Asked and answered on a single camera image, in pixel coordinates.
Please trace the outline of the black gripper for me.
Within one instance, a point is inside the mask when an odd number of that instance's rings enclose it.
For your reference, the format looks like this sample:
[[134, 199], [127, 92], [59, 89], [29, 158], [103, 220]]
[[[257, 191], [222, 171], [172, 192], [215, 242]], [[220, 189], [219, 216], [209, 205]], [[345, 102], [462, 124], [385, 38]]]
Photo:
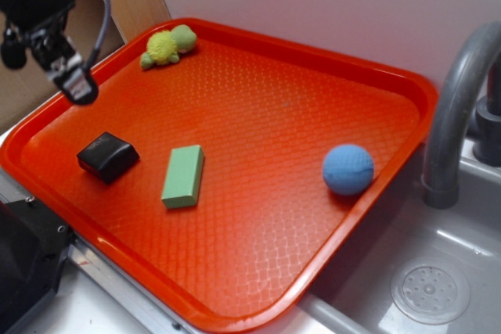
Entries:
[[27, 62], [26, 50], [65, 97], [75, 105], [87, 106], [97, 99], [99, 89], [64, 34], [68, 13], [76, 0], [1, 0], [5, 30], [1, 44], [3, 63], [18, 70]]

